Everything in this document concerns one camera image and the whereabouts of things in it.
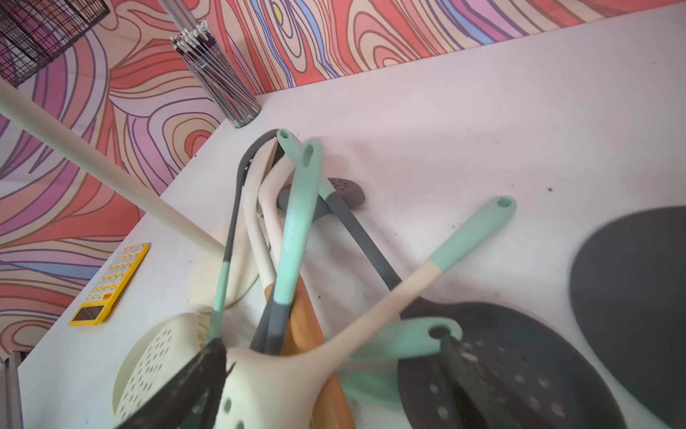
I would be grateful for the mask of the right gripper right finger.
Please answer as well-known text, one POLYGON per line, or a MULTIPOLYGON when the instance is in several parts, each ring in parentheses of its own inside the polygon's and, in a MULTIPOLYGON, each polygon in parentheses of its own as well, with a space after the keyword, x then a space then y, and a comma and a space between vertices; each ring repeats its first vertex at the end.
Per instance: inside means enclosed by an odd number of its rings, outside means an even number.
POLYGON ((448 391, 458 428, 503 428, 497 398, 482 375, 478 357, 452 336, 441 340, 439 361, 448 377, 448 391))

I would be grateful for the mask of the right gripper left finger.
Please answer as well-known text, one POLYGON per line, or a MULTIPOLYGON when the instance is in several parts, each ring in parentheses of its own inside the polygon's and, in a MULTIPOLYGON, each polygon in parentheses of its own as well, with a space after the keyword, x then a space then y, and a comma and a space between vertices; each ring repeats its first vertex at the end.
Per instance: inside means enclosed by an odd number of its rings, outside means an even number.
POLYGON ((121 428, 213 428, 223 387, 233 367, 227 365, 227 348, 216 338, 193 357, 163 388, 121 428))

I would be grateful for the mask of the grey skimmer mint handle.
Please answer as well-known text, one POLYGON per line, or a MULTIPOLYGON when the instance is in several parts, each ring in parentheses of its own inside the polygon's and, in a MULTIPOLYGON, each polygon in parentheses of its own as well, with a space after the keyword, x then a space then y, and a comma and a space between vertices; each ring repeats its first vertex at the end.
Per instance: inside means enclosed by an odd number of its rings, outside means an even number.
MULTIPOLYGON (((597 370, 568 341, 521 312, 484 302, 423 298, 400 320, 451 318, 497 398, 503 428, 623 428, 625 418, 597 370)), ((399 359, 401 405, 414 428, 458 428, 439 353, 399 359)))

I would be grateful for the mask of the cream skimmer mint handle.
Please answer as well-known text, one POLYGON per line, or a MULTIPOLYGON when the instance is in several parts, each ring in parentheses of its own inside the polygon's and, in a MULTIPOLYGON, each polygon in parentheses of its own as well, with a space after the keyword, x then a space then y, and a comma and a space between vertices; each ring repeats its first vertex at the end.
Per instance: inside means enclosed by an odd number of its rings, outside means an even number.
POLYGON ((307 428, 330 376, 428 286, 499 232, 516 208, 516 200, 509 196, 489 201, 389 295, 316 349, 286 357, 229 349, 230 375, 223 388, 216 427, 307 428))

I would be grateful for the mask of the cream skimmer wooden handle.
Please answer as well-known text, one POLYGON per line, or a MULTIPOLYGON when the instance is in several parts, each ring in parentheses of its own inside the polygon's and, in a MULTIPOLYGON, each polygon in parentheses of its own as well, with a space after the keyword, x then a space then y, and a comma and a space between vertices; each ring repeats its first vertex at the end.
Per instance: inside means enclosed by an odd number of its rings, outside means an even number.
MULTIPOLYGON (((295 170, 287 157, 277 161, 264 178, 258 191, 258 203, 262 208, 264 223, 271 244, 275 266, 280 262, 283 225, 277 209, 277 199, 289 177, 295 170)), ((283 343, 283 353, 294 355, 312 350, 324 343, 323 332, 314 312, 307 287, 298 278, 295 298, 289 318, 289 328, 283 343)), ((337 375, 332 375, 324 384, 314 405, 312 428, 353 428, 355 426, 350 407, 337 375)))

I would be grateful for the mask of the dark grey utensil rack stand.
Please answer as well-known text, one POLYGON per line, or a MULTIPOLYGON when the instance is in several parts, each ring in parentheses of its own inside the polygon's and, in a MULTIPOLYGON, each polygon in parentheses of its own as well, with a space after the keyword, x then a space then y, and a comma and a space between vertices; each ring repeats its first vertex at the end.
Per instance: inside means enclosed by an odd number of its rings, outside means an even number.
POLYGON ((573 260, 569 297, 609 373, 670 428, 685 426, 685 208, 628 214, 573 260))

